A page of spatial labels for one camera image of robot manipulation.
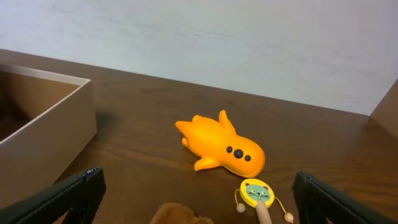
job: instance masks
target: toy fin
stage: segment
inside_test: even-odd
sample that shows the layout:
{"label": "toy fin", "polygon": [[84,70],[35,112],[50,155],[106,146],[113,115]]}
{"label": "toy fin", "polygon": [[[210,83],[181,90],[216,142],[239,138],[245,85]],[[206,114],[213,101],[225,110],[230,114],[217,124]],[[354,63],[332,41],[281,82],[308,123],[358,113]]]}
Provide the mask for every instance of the toy fin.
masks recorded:
{"label": "toy fin", "polygon": [[186,138],[182,138],[182,145],[188,147],[188,141]]}
{"label": "toy fin", "polygon": [[226,111],[222,110],[220,114],[218,115],[218,121],[220,122],[220,125],[227,129],[228,131],[236,134],[234,126],[231,124],[229,121],[228,117],[226,116]]}
{"label": "toy fin", "polygon": [[177,121],[175,127],[180,130],[180,132],[186,136],[190,130],[190,121]]}
{"label": "toy fin", "polygon": [[197,120],[199,120],[200,118],[201,118],[201,116],[195,115],[195,116],[192,118],[192,121],[197,121]]}
{"label": "toy fin", "polygon": [[218,167],[219,164],[212,158],[201,158],[195,163],[195,171],[201,170],[201,169],[210,169],[214,167]]}

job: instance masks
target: orange squid toy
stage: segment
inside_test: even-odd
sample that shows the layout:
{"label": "orange squid toy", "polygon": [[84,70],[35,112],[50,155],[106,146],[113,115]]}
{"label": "orange squid toy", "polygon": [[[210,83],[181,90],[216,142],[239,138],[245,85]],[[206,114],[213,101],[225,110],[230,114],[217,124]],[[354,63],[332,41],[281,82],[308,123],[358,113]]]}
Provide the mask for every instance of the orange squid toy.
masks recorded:
{"label": "orange squid toy", "polygon": [[195,170],[223,166],[243,177],[257,176],[266,163],[264,151],[254,141],[236,134],[225,110],[218,120],[195,115],[192,122],[175,123],[183,134],[182,144],[201,157]]}

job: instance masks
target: black dot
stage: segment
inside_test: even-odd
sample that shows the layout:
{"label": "black dot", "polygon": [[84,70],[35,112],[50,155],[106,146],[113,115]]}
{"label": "black dot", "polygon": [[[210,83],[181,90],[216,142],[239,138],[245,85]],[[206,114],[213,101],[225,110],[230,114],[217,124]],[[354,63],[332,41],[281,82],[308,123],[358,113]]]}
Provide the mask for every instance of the black dot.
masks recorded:
{"label": "black dot", "polygon": [[242,158],[242,157],[243,157],[243,151],[240,150],[240,149],[235,150],[235,151],[234,151],[234,156],[235,156],[237,159]]}

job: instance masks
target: cat face rattle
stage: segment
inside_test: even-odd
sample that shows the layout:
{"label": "cat face rattle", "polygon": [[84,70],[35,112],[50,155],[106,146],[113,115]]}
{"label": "cat face rattle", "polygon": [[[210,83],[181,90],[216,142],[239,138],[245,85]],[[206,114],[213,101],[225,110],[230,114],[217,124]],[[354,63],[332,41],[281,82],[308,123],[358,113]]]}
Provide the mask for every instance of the cat face rattle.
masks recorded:
{"label": "cat face rattle", "polygon": [[243,203],[238,203],[236,198],[236,192],[239,191],[242,199],[250,206],[256,208],[257,216],[260,224],[271,224],[271,218],[269,217],[268,209],[274,200],[276,199],[280,207],[283,209],[285,215],[284,218],[288,223],[293,223],[293,215],[286,212],[280,200],[275,197],[274,191],[263,181],[257,179],[246,179],[242,181],[241,187],[235,190],[235,202],[236,210],[239,213],[245,211]]}

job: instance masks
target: dark wood surface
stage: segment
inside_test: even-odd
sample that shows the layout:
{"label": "dark wood surface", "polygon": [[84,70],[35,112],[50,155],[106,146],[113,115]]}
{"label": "dark wood surface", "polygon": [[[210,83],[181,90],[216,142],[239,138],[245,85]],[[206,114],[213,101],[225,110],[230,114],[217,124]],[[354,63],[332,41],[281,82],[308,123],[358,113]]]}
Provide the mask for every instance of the dark wood surface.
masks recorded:
{"label": "dark wood surface", "polygon": [[[243,180],[219,167],[195,172],[178,120],[217,118],[225,109],[239,135],[266,153],[257,176],[298,223],[291,185],[300,170],[398,220],[398,141],[367,116],[145,75],[0,51],[0,61],[90,78],[98,133],[61,176],[104,169],[107,192],[94,223],[148,223],[164,202],[180,202],[215,223],[257,223],[238,213]],[[285,223],[277,203],[274,223]]]}

